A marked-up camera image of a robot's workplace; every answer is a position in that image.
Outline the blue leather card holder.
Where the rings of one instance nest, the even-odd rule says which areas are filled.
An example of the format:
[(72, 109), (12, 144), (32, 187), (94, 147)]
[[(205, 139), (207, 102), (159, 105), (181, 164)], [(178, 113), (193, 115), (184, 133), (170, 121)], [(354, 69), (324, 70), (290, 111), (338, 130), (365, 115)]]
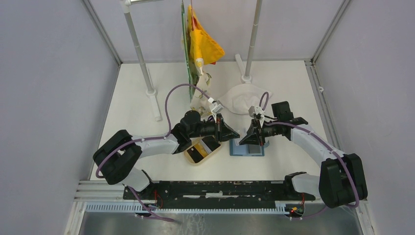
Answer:
[(229, 141), (230, 146), (230, 156), (239, 156), (239, 157), (262, 157), (265, 156), (264, 149), (269, 146), (269, 142), (266, 141), (263, 146), (260, 145), (238, 145), (237, 139)]

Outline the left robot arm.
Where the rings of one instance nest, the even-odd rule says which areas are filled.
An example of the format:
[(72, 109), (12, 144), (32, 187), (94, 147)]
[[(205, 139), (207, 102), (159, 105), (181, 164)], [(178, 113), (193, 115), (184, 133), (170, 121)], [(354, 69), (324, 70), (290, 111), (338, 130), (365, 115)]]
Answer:
[(109, 185), (123, 184), (135, 190), (141, 199), (149, 199), (154, 193), (151, 178), (144, 170), (135, 168), (140, 158), (159, 154), (182, 153), (191, 146), (193, 138), (212, 137), (218, 142), (239, 138), (221, 114), (213, 120), (202, 120), (196, 111), (188, 111), (169, 134), (133, 138), (127, 130), (117, 131), (93, 155), (97, 165), (95, 175)]

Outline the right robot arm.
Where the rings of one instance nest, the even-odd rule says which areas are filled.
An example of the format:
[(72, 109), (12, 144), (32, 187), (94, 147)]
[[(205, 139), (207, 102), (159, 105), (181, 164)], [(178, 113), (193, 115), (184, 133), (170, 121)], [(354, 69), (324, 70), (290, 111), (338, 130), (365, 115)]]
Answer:
[(319, 175), (295, 172), (284, 178), (283, 195), (289, 200), (302, 193), (322, 199), (328, 208), (357, 207), (368, 196), (361, 158), (346, 154), (320, 137), (302, 117), (294, 117), (287, 101), (272, 104), (274, 117), (267, 121), (260, 106), (249, 108), (251, 125), (240, 145), (263, 146), (267, 138), (284, 136), (299, 146), (319, 166)]

